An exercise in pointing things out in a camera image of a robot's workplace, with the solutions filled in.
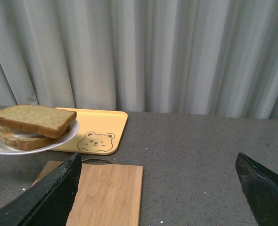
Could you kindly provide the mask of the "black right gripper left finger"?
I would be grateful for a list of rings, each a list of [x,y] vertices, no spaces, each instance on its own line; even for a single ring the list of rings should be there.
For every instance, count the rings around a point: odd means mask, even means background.
[[[64,226],[82,170],[78,153],[0,209],[0,226]]]

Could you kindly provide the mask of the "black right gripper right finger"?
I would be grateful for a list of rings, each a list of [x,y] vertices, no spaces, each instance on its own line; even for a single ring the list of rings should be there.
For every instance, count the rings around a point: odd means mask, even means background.
[[[244,153],[237,155],[235,167],[257,224],[278,226],[278,174]]]

